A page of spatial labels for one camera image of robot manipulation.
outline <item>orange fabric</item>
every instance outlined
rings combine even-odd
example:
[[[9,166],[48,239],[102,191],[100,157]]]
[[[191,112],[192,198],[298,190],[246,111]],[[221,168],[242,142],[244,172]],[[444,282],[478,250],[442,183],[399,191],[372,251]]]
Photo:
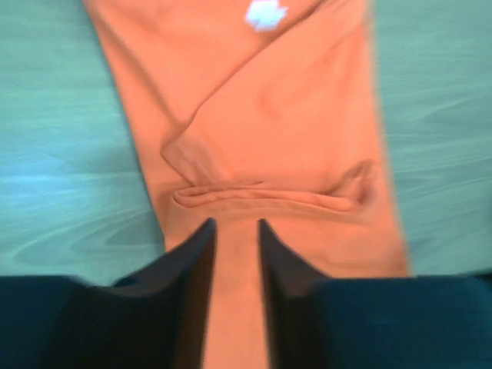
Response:
[[[218,224],[206,369],[268,367],[257,222],[339,278],[409,273],[381,137],[367,0],[85,0],[166,248]]]

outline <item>cloth fold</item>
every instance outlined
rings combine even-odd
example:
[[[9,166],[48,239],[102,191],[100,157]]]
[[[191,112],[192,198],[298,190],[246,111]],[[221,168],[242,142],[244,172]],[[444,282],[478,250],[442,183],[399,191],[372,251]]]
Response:
[[[258,220],[334,278],[410,273],[373,68],[368,0],[85,0],[166,248],[205,219],[218,251],[204,368],[262,369]]]

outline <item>orange cloth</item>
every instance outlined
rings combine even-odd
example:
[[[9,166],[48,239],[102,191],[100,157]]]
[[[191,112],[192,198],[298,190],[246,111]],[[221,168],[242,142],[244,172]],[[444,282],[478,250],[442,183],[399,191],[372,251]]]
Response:
[[[85,0],[166,248],[218,224],[204,367],[268,367],[257,222],[340,278],[409,273],[374,93],[367,0]]]

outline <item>dark object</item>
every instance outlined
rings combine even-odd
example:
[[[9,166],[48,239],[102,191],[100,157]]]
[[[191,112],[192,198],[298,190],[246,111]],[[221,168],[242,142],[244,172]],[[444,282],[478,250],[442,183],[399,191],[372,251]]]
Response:
[[[492,368],[480,278],[330,279],[266,221],[260,237],[273,369]]]
[[[201,366],[215,222],[112,287],[0,278],[0,369]]]

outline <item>wood grain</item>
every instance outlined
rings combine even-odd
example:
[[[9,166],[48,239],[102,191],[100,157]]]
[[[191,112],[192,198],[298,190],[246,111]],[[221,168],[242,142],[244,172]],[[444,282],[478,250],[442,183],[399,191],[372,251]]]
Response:
[[[489,0],[379,0],[378,68],[418,273],[492,268]],[[79,0],[0,2],[0,274],[107,284],[162,252]]]

